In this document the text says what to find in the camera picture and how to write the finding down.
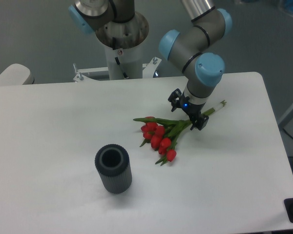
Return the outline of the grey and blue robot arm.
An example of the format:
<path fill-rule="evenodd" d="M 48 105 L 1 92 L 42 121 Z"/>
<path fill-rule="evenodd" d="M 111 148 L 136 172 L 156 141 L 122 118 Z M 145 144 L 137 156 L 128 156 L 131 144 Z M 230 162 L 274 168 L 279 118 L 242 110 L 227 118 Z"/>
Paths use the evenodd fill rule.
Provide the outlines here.
<path fill-rule="evenodd" d="M 184 91 L 175 90 L 168 100 L 173 109 L 182 109 L 192 127 L 203 129 L 208 116 L 202 108 L 220 82 L 225 63 L 207 49 L 227 35 L 232 18 L 211 0 L 184 0 L 192 28 L 185 34 L 168 31 L 159 42 L 159 52 L 187 79 Z M 147 19 L 135 10 L 132 0 L 76 0 L 69 14 L 85 34 L 94 33 L 105 47 L 111 80 L 143 76 L 142 43 L 149 34 Z"/>

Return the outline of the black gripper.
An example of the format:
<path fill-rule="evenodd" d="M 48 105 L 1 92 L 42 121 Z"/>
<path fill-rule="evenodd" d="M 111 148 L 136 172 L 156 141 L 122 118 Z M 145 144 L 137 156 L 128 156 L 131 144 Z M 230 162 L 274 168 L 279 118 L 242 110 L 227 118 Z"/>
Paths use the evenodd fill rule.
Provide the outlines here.
<path fill-rule="evenodd" d="M 183 96 L 179 88 L 170 94 L 168 101 L 171 104 L 171 112 L 174 112 L 176 109 L 182 109 L 189 116 L 192 123 L 191 131 L 194 128 L 201 131 L 207 125 L 209 116 L 202 114 L 202 108 L 205 103 L 194 104 L 190 102 L 190 98 Z"/>

